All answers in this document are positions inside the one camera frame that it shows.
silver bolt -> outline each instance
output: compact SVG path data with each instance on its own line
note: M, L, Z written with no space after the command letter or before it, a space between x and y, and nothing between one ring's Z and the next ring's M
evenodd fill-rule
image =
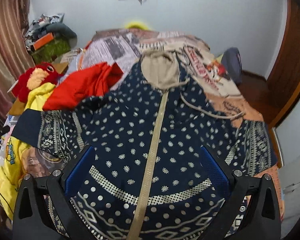
M242 176L242 171L235 170L235 171L234 171L234 174L235 174L237 177L241 177L241 176Z
M29 173L27 173L26 175L23 176L23 178L24 178L25 180L30 179L30 177L31 177L31 175L30 175Z
M61 174L61 171L60 170L55 170L52 175L55 176L55 177L58 177L59 175Z
M265 179L266 179L266 180L271 180L271 179L272 179L272 178L271 178L271 175L268 174L268 173L266 173L266 174L265 174Z

blue gripper pad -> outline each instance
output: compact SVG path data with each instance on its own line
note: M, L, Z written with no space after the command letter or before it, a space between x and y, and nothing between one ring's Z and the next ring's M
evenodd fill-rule
M81 157L81 160L74 167L65 183L65 197L70 199L77 195L86 174L91 168L91 164L95 159L95 150L90 146Z
M201 149L203 150L201 161L202 167L206 170L209 179L219 196L227 200L230 197L229 180L208 150L204 146L202 146Z

curtain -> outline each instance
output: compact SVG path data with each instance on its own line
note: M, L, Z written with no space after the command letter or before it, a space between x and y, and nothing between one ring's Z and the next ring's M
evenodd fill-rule
M23 39L28 28L29 4L30 0L0 0L0 124L12 105L7 91L34 66Z

red plush toy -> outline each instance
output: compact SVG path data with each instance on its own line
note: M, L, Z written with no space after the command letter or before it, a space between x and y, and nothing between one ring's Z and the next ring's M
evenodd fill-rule
M26 103L31 90L47 82L56 85L61 76L51 64L41 63L28 69L19 77L17 85L13 88L13 93L18 96L20 102Z

beige zipper tape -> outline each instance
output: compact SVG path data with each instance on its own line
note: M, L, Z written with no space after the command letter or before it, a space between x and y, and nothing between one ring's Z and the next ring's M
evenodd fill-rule
M153 176L154 164L157 157L158 145L159 145L159 138L160 138L160 131L163 122L163 116L166 109L166 104L168 101L168 93L166 92L162 95L159 112L157 119L155 120L154 131L152 135L152 140L150 144L150 150L148 154L148 160L146 164L145 174L143 175L142 186L140 190L140 195L138 199L138 204L136 208L136 212L133 217L132 224L129 229L129 233L127 236L127 240L138 240L139 234L141 231L143 219L146 214L146 208L148 204L150 188L151 188L151 181Z

